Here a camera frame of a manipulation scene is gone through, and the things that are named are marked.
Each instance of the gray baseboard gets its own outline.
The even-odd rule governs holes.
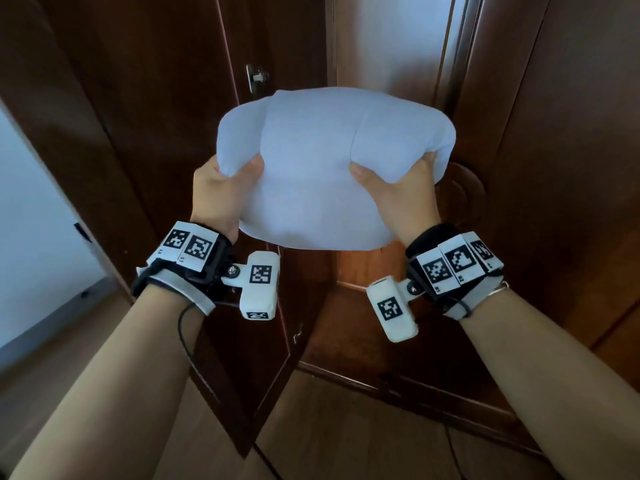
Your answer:
[[[23,334],[0,347],[0,373],[20,362],[59,331],[78,320],[108,295],[116,292],[117,288],[114,279],[108,277],[101,279]]]

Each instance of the carved wood circular decoration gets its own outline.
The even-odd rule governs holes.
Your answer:
[[[484,185],[472,170],[460,163],[449,163],[444,177],[436,186],[436,199],[442,220],[457,227],[475,227],[484,217]]]

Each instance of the hand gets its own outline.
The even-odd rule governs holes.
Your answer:
[[[220,173],[218,156],[214,155],[193,174],[191,222],[215,229],[234,244],[240,214],[263,170],[264,160],[258,154],[228,178]]]
[[[409,246],[429,227],[440,223],[433,183],[435,152],[425,153],[395,184],[373,170],[351,162],[349,171],[378,206],[382,222]]]

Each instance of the wooden wardrobe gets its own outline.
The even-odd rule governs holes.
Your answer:
[[[236,105],[340,85],[436,106],[458,131],[443,216],[640,389],[639,18],[640,0],[0,0],[0,98],[123,283],[188,218]],[[255,93],[247,64],[269,74]],[[456,322],[416,300],[419,335],[386,339],[363,291],[404,277],[398,243],[241,236],[236,257],[258,249],[282,259],[276,319],[219,308],[196,347],[240,453],[296,367],[539,452]]]

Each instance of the person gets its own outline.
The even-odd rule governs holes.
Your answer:
[[[216,157],[196,170],[191,220],[238,238],[238,221],[264,161],[235,176]],[[388,184],[352,163],[386,226],[409,246],[440,222],[433,154]],[[151,478],[186,385],[176,333],[181,295],[149,284],[71,387],[13,472],[12,480]],[[193,348],[203,314],[192,307]],[[556,323],[505,289],[460,325],[518,417],[567,479],[640,478],[640,395]]]

